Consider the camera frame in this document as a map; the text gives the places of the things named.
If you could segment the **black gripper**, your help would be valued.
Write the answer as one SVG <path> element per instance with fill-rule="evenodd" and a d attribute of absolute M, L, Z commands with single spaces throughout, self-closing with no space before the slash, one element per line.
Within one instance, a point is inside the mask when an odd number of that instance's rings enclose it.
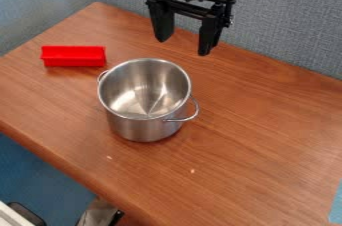
<path fill-rule="evenodd" d="M 155 37 L 164 42 L 174 34 L 175 14 L 202 20 L 199 29 L 200 56 L 216 46 L 222 27 L 231 24 L 231 10 L 236 0 L 146 0 Z"/>

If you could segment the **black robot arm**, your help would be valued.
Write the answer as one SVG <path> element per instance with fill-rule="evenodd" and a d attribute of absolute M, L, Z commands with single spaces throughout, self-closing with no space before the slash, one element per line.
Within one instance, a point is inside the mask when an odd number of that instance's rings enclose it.
<path fill-rule="evenodd" d="M 198 54 L 208 55 L 223 28 L 231 25 L 235 3 L 236 0 L 146 0 L 155 38 L 164 42 L 172 36 L 176 14 L 198 19 L 202 22 Z"/>

